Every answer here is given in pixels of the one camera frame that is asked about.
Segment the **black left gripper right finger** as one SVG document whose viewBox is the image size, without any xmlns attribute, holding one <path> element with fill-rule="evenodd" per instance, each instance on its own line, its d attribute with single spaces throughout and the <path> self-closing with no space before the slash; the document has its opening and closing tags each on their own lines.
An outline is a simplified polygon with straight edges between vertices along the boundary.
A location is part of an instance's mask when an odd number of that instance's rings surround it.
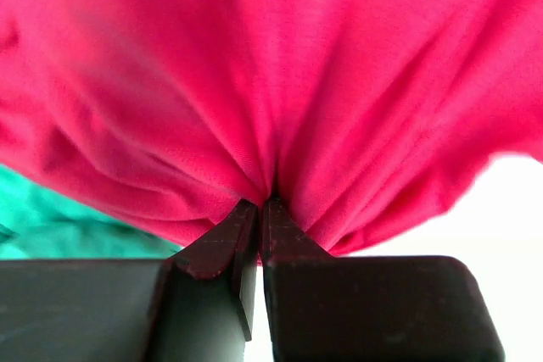
<svg viewBox="0 0 543 362">
<path fill-rule="evenodd" d="M 279 199 L 261 227 L 277 361 L 502 361 L 479 285 L 449 256 L 334 257 Z"/>
</svg>

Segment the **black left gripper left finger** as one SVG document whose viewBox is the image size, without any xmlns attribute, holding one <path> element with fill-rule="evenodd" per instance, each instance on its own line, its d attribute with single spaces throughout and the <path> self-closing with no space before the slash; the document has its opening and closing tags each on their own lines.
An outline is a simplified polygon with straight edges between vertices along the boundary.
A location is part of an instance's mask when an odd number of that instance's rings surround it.
<svg viewBox="0 0 543 362">
<path fill-rule="evenodd" d="M 2 360 L 242 360 L 257 224 L 258 209 L 242 200 L 167 259 L 2 262 Z"/>
</svg>

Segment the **red t shirt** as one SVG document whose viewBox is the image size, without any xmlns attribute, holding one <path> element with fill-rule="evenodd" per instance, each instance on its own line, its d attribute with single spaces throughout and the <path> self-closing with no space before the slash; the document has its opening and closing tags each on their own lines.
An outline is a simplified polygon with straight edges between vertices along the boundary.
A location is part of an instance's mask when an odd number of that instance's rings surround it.
<svg viewBox="0 0 543 362">
<path fill-rule="evenodd" d="M 282 197 L 347 254 L 542 156 L 542 0 L 1 0 L 1 161 L 182 245 Z"/>
</svg>

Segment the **green t shirt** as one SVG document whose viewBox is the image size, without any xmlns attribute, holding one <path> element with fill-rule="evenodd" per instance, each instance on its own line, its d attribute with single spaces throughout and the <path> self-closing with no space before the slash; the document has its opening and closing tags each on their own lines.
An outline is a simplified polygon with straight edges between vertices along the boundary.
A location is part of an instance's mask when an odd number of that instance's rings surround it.
<svg viewBox="0 0 543 362">
<path fill-rule="evenodd" d="M 1 167 L 1 259 L 164 259 L 181 247 Z"/>
</svg>

